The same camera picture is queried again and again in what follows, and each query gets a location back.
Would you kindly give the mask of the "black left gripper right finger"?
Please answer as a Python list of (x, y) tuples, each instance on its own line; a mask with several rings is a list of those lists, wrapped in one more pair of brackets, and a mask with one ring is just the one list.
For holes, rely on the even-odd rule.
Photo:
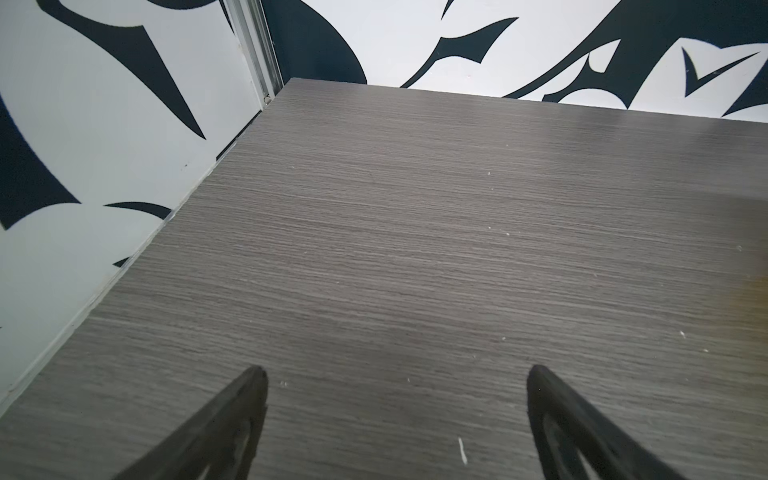
[(546, 366), (531, 368), (526, 391), (546, 479), (587, 479), (584, 462), (601, 479), (684, 479)]

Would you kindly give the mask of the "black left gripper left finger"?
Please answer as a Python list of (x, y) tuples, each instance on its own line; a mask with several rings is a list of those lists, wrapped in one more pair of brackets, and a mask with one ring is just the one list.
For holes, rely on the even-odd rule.
[(117, 479), (246, 479), (267, 414), (266, 371), (251, 366)]

